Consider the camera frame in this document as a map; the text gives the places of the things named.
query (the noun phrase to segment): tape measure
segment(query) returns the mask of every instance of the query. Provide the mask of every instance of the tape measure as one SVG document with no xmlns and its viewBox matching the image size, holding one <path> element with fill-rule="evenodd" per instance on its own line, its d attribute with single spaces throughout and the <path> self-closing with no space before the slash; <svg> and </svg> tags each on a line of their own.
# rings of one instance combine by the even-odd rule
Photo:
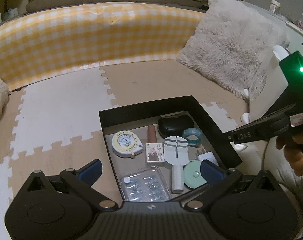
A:
<svg viewBox="0 0 303 240">
<path fill-rule="evenodd" d="M 131 131 L 119 131 L 112 138 L 113 152 L 122 158 L 129 158 L 131 153 L 137 155 L 143 151 L 143 145 L 136 134 Z"/>
</svg>

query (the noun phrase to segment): small white box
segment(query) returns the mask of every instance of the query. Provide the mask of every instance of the small white box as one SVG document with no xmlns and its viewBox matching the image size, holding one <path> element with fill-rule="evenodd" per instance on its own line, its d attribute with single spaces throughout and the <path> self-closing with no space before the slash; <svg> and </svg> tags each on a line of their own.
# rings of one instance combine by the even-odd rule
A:
<svg viewBox="0 0 303 240">
<path fill-rule="evenodd" d="M 162 143 L 146 143 L 146 163 L 148 167 L 153 165 L 164 166 L 165 157 Z"/>
</svg>

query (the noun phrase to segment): yellow gingham fabric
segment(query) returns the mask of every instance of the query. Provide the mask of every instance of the yellow gingham fabric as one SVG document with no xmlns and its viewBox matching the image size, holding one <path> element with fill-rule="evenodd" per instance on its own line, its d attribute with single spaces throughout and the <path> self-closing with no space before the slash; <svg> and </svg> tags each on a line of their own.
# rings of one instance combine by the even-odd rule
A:
<svg viewBox="0 0 303 240">
<path fill-rule="evenodd" d="M 0 78 L 14 90 L 94 66 L 175 59 L 202 17 L 115 2 L 30 14 L 0 26 Z"/>
</svg>

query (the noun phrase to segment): white appliance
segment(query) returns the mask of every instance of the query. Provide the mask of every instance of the white appliance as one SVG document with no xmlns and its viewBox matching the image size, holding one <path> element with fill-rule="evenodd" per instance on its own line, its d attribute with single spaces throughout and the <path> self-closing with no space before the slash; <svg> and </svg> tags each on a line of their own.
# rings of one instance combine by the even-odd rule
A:
<svg viewBox="0 0 303 240">
<path fill-rule="evenodd" d="M 274 46 L 265 56 L 249 88 L 249 113 L 241 117 L 243 124 L 261 118 L 287 88 L 278 63 L 288 55 L 281 46 Z"/>
</svg>

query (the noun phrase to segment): metal screw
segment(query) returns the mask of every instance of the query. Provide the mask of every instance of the metal screw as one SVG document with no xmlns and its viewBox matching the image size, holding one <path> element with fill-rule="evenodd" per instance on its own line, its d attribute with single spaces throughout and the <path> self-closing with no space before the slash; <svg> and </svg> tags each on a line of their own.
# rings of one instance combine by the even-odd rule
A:
<svg viewBox="0 0 303 240">
<path fill-rule="evenodd" d="M 115 206 L 115 204 L 116 203 L 113 200 L 103 200 L 103 201 L 99 202 L 99 206 L 106 210 L 113 208 Z"/>
<path fill-rule="evenodd" d="M 192 200 L 187 203 L 187 206 L 189 206 L 190 208 L 195 209 L 195 210 L 200 209 L 203 205 L 204 204 L 198 200 Z"/>
</svg>

